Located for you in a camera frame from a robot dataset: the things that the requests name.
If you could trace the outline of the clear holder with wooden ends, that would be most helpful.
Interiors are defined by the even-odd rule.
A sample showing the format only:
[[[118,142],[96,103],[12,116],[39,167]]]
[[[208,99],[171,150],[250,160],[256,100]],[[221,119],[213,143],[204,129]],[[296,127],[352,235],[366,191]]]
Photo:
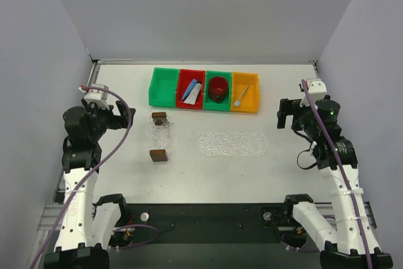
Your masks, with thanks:
[[[170,152],[170,123],[167,113],[152,112],[149,124],[149,156],[154,163],[167,162]]]

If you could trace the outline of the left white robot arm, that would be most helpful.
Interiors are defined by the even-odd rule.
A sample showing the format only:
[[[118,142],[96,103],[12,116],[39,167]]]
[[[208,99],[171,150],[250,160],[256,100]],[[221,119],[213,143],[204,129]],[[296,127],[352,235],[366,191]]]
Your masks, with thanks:
[[[93,202],[101,158],[100,138],[107,130],[128,130],[135,109],[116,101],[119,115],[105,102],[82,101],[63,114],[67,137],[62,167],[64,206],[57,225],[60,232],[54,251],[43,260],[45,268],[109,268],[108,246],[116,226],[124,225],[130,211],[121,194]]]

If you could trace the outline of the red mug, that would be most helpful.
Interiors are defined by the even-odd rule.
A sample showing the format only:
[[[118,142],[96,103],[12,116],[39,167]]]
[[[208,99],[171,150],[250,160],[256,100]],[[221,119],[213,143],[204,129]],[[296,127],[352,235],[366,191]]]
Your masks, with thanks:
[[[228,89],[229,83],[224,77],[215,76],[212,77],[208,82],[209,98],[216,103],[224,101],[225,97],[227,96]]]

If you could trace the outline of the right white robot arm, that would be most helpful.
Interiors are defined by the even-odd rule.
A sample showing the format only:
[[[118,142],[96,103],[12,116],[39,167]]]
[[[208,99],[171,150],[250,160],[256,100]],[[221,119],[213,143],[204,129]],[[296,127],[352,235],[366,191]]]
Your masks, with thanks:
[[[352,143],[342,136],[338,125],[339,103],[325,96],[315,107],[301,99],[280,100],[277,127],[282,129],[288,116],[291,129],[310,144],[334,212],[332,226],[314,206],[308,195],[289,195],[288,214],[314,241],[322,268],[392,268],[390,254],[382,251],[372,231],[358,179],[358,160]]]

